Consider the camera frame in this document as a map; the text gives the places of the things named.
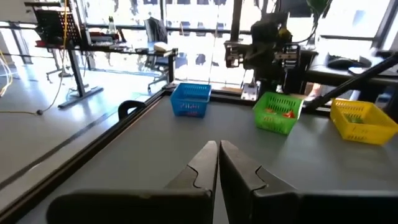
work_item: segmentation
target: blue basket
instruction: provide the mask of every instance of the blue basket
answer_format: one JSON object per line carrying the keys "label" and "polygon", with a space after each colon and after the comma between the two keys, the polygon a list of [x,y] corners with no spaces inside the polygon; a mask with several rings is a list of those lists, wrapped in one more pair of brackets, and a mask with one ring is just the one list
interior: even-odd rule
{"label": "blue basket", "polygon": [[211,85],[181,83],[171,96],[175,116],[202,118],[210,100]]}

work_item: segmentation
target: computer mouse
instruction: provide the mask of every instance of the computer mouse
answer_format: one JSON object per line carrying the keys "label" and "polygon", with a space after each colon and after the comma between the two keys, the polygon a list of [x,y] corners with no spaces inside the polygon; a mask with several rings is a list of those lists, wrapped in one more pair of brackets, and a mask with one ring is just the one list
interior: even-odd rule
{"label": "computer mouse", "polygon": [[169,50],[172,50],[172,48],[165,42],[156,42],[154,44],[154,50],[158,52],[168,52]]}
{"label": "computer mouse", "polygon": [[362,65],[348,58],[336,58],[329,61],[328,67],[338,70],[348,70],[351,67],[362,67]]}

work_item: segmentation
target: desk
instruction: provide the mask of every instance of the desk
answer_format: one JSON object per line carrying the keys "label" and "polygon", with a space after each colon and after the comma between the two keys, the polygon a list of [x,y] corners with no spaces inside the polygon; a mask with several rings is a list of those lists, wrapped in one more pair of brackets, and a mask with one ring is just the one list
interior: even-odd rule
{"label": "desk", "polygon": [[[349,71],[336,70],[327,67],[328,53],[320,52],[312,61],[304,80],[323,85],[338,86],[353,77]],[[388,71],[381,73],[388,76]],[[377,77],[358,85],[354,90],[362,90],[358,100],[375,102],[386,86],[398,86],[398,77]]]}
{"label": "desk", "polygon": [[[46,180],[53,188],[18,223],[45,223],[49,203],[78,189],[161,189],[209,140],[231,141],[300,190],[398,189],[397,137],[383,147],[344,141],[327,117],[309,114],[283,136],[255,127],[251,102],[215,93],[203,119],[175,117],[169,90],[153,96],[60,169],[60,179]],[[220,190],[214,223],[224,224]]]}
{"label": "desk", "polygon": [[[46,45],[43,47],[48,48],[48,49],[61,49],[61,46],[59,46],[59,45]],[[103,91],[103,88],[101,88],[101,87],[95,87],[88,91],[85,90],[83,79],[81,78],[78,60],[77,60],[76,53],[75,53],[76,50],[79,50],[81,52],[106,52],[106,53],[139,54],[139,55],[147,55],[147,56],[167,57],[168,65],[169,65],[169,69],[168,69],[169,79],[167,80],[167,82],[168,83],[172,82],[171,80],[174,80],[175,57],[178,54],[178,49],[172,49],[168,52],[156,52],[154,50],[154,43],[148,43],[147,46],[144,46],[144,47],[147,47],[149,49],[149,51],[146,53],[144,53],[144,52],[137,53],[137,52],[135,52],[134,48],[131,48],[131,47],[126,47],[123,49],[110,49],[109,47],[95,46],[95,45],[89,46],[87,48],[79,48],[79,47],[67,48],[68,55],[70,58],[71,68],[73,71],[73,76],[75,77],[75,81],[76,81],[76,88],[77,88],[78,94],[74,96],[74,99],[68,100],[67,102],[58,105],[58,107],[60,109],[67,108],[67,107],[74,105],[75,103],[78,103],[79,101],[81,101],[89,96],[92,96],[96,93]]]}

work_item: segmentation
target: desk leg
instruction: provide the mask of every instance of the desk leg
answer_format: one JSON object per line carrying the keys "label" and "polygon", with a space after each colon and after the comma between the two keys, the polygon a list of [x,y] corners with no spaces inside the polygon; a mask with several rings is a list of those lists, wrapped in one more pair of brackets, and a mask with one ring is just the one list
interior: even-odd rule
{"label": "desk leg", "polygon": [[390,116],[396,123],[398,123],[398,87],[394,90],[390,101],[388,102],[386,108],[384,109],[386,114]]}
{"label": "desk leg", "polygon": [[60,109],[68,108],[69,106],[72,106],[72,105],[78,103],[79,101],[104,90],[104,88],[95,87],[89,91],[86,91],[84,83],[83,83],[83,79],[81,78],[79,63],[77,60],[76,53],[73,50],[68,50],[68,55],[70,58],[70,65],[71,65],[71,68],[73,71],[73,76],[75,77],[78,95],[76,97],[73,96],[74,99],[68,100],[68,101],[58,105],[58,107]]}
{"label": "desk leg", "polygon": [[169,77],[167,80],[167,84],[174,82],[175,56],[176,56],[176,54],[174,53],[174,49],[173,49],[173,53],[167,57],[169,60]]}
{"label": "desk leg", "polygon": [[369,86],[368,88],[364,88],[361,90],[358,100],[375,103],[379,95],[383,93],[384,89],[385,87],[383,86]]}

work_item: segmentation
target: bottle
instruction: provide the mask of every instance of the bottle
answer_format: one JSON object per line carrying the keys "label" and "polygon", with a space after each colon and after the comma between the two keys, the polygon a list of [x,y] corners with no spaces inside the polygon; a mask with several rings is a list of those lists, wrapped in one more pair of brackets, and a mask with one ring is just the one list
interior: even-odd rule
{"label": "bottle", "polygon": [[108,33],[109,34],[115,34],[116,33],[116,26],[114,25],[114,21],[113,21],[113,17],[112,16],[109,16]]}

